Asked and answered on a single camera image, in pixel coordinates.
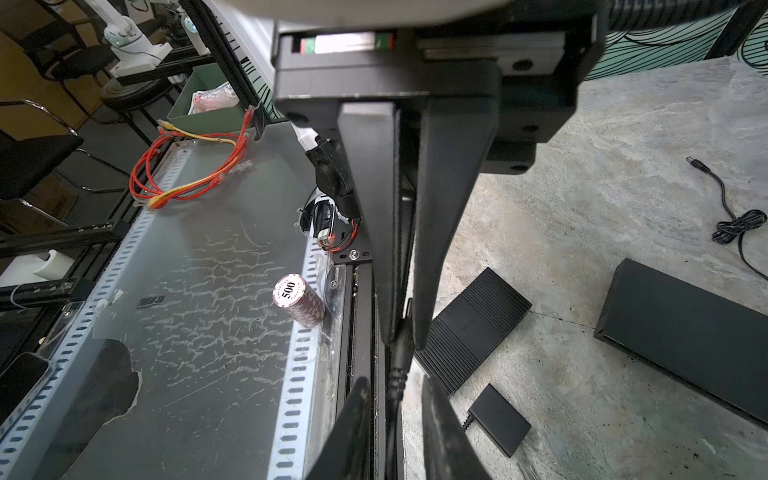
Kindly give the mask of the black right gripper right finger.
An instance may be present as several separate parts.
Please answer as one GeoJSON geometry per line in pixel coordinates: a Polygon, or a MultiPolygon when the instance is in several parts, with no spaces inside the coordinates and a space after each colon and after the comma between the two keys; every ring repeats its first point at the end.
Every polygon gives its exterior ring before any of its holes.
{"type": "Polygon", "coordinates": [[[422,382],[423,457],[427,479],[490,479],[439,382],[422,382]]]}

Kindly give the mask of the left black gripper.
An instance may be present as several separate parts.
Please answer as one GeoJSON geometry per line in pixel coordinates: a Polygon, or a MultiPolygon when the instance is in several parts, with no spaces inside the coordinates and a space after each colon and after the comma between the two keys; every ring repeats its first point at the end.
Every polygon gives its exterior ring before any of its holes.
{"type": "Polygon", "coordinates": [[[281,27],[275,98],[297,126],[342,139],[385,343],[397,336],[401,283],[395,105],[417,117],[431,100],[421,118],[413,252],[413,338],[422,349],[444,260],[493,140],[495,148],[548,142],[575,112],[605,37],[603,11],[489,11],[372,31],[281,27]],[[499,103],[482,97],[492,93],[499,103]]]}

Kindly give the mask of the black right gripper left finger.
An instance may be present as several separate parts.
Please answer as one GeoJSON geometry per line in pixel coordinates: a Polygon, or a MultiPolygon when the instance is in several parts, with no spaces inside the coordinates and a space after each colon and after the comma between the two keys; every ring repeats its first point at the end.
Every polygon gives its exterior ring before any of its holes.
{"type": "Polygon", "coordinates": [[[366,479],[371,431],[371,387],[367,377],[353,384],[308,480],[366,479]]]}

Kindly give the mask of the small black ribbed switch box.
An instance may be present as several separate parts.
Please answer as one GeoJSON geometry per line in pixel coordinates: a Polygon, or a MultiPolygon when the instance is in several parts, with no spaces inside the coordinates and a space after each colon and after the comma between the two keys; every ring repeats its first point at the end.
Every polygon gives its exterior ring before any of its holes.
{"type": "Polygon", "coordinates": [[[532,303],[495,271],[482,271],[432,321],[415,357],[452,396],[523,320],[532,303]]]}

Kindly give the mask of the black power adapter with plug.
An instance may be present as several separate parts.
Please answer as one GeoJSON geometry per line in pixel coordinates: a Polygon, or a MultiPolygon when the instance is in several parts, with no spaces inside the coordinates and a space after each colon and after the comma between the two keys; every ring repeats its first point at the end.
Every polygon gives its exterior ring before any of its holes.
{"type": "Polygon", "coordinates": [[[397,479],[397,424],[405,386],[413,358],[412,300],[405,307],[405,315],[395,342],[391,346],[390,369],[386,391],[386,450],[385,478],[397,479]]]}

